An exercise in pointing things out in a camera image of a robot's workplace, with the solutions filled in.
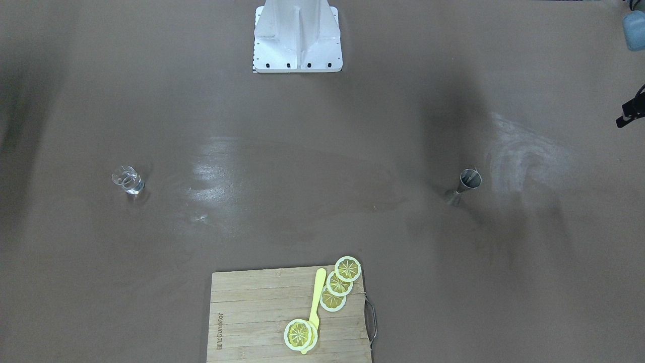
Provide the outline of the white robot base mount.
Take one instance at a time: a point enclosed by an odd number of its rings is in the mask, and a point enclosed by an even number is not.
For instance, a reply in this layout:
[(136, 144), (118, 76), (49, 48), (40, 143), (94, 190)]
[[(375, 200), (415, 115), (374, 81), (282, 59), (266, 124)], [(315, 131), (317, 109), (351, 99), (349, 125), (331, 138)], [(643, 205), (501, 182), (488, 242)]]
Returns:
[(267, 1), (254, 16), (256, 73), (340, 72), (339, 11), (328, 1)]

